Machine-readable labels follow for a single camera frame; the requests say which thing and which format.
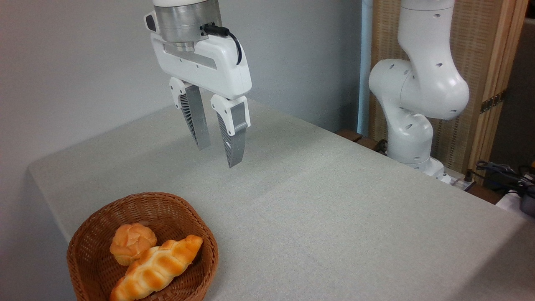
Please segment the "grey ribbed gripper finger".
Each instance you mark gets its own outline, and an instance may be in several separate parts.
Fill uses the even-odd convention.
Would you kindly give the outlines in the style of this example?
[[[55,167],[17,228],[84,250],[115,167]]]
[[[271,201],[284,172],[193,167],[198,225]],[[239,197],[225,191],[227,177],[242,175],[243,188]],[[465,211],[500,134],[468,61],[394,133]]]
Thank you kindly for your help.
[[[246,128],[251,126],[248,99],[229,100],[214,94],[211,106],[217,113],[229,168],[242,161],[245,152]]]
[[[175,107],[182,112],[198,149],[209,147],[211,141],[199,87],[174,77],[170,78],[169,86]]]

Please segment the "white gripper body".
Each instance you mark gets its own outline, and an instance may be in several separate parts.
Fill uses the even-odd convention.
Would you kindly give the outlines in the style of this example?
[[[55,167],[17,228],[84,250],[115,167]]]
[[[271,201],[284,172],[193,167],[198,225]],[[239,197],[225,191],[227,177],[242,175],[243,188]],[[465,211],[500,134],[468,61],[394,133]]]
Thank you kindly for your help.
[[[214,23],[196,23],[186,42],[162,37],[155,12],[145,16],[153,51],[160,68],[168,75],[194,84],[227,99],[237,99],[252,89],[245,51],[227,28]]]

